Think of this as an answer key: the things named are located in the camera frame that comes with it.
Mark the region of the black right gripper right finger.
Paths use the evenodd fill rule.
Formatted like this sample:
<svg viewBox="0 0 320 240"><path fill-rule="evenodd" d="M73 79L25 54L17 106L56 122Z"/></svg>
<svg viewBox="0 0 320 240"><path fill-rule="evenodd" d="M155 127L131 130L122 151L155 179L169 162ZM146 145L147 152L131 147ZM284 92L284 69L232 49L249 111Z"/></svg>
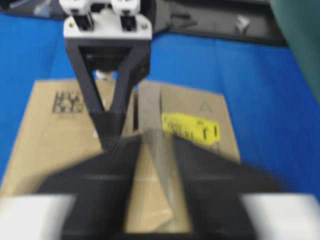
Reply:
<svg viewBox="0 0 320 240"><path fill-rule="evenodd" d="M203 240L317 240L320 204L260 168L179 136L172 151L194 233Z"/></svg>

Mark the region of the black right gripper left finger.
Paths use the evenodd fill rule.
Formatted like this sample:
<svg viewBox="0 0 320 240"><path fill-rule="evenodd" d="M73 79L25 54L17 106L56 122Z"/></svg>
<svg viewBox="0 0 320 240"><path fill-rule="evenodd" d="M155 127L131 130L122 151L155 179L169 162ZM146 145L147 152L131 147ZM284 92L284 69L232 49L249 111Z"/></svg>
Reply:
<svg viewBox="0 0 320 240"><path fill-rule="evenodd" d="M124 235L124 221L133 186L140 140L115 139L104 152L49 175L39 194L75 196L62 240L115 240Z"/></svg>

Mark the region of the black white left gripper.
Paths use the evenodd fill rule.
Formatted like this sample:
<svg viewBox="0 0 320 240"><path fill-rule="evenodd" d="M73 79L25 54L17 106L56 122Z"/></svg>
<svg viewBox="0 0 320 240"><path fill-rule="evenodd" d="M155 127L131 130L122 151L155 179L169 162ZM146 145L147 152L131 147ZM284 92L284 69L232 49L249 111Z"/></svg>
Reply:
<svg viewBox="0 0 320 240"><path fill-rule="evenodd" d="M65 48L103 150L123 131L133 87L150 72L151 0L61 0ZM117 71L105 109L93 71Z"/></svg>

